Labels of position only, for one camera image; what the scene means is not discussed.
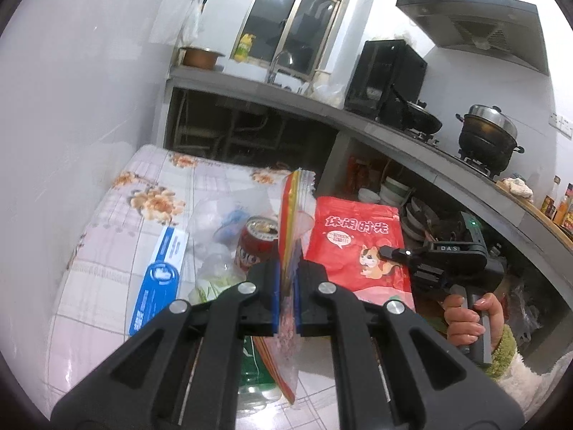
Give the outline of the white fleece sleeve forearm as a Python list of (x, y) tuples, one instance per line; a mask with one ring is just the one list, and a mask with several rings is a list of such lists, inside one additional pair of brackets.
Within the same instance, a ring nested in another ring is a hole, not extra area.
[(535, 373), (524, 364), (512, 330), (505, 325), (485, 372), (520, 405), (524, 419), (529, 420), (555, 390), (571, 361), (572, 352), (567, 352), (547, 373)]

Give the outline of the person right hand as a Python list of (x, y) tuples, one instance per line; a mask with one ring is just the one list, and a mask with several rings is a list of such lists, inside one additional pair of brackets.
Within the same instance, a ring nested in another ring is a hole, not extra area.
[(495, 351), (501, 341), (505, 321), (502, 305), (493, 293), (486, 293), (480, 298), (474, 304), (475, 310), (464, 308), (463, 298), (457, 294), (449, 295), (443, 308), (448, 325), (447, 339), (456, 347), (472, 345), (485, 334), (479, 312), (486, 312), (491, 325), (491, 351)]

